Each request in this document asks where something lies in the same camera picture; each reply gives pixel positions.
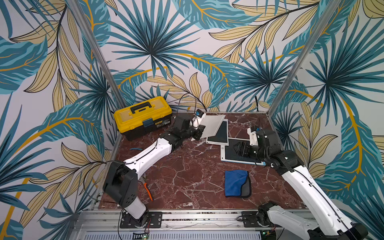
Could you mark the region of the blue microfiber cloth black trim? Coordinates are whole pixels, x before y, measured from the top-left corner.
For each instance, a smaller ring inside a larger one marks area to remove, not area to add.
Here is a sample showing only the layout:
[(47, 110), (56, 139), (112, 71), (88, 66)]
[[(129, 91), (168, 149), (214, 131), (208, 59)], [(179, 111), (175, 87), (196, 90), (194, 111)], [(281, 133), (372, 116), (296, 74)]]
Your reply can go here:
[(226, 198), (249, 198), (252, 194), (251, 179), (248, 171), (225, 171)]

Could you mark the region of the white drawing tablet front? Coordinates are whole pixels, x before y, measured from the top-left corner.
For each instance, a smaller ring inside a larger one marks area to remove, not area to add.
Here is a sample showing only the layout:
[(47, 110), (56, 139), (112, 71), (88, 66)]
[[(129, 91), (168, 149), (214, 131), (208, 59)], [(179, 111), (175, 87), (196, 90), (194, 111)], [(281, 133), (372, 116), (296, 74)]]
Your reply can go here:
[(207, 138), (206, 143), (210, 145), (229, 146), (229, 132), (227, 119), (224, 119), (222, 121), (222, 124), (219, 127), (219, 130), (217, 131), (215, 136)]

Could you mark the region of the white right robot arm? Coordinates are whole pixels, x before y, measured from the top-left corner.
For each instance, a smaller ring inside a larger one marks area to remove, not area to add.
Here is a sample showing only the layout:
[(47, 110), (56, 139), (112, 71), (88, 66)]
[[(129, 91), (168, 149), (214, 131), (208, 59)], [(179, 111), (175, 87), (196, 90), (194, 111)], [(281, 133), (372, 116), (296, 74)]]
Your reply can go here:
[(309, 221), (268, 202), (258, 208), (259, 226), (280, 226), (303, 240), (363, 240), (368, 236), (363, 224), (353, 223), (321, 190), (302, 159), (294, 151), (282, 149), (276, 132), (250, 127), (247, 133), (250, 141), (236, 144), (235, 153), (256, 165), (274, 169), (315, 218)]

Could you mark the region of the white drawing tablet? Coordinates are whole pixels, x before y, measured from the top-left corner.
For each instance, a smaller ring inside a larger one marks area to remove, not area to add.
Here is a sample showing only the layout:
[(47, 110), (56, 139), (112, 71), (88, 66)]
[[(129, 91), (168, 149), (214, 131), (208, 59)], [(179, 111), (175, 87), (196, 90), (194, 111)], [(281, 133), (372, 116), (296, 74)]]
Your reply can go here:
[(224, 119), (225, 115), (204, 115), (198, 120), (199, 126), (205, 126), (201, 138), (215, 136)]
[(219, 127), (219, 130), (217, 131), (215, 136), (207, 138), (206, 143), (210, 145), (229, 146), (229, 132), (227, 119), (224, 119), (222, 121), (222, 124)]

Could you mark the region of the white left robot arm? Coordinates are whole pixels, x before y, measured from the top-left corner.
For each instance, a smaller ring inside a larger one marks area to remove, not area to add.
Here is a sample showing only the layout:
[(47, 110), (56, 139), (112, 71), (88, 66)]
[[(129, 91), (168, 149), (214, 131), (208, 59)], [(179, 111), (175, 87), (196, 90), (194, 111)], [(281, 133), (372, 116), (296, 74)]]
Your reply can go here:
[(157, 161), (183, 145), (190, 138), (199, 140), (205, 127), (206, 113), (197, 111), (193, 118), (175, 117), (173, 127), (162, 133), (148, 148), (123, 162), (112, 162), (103, 191), (128, 214), (136, 228), (149, 222), (149, 211), (138, 195), (139, 179)]

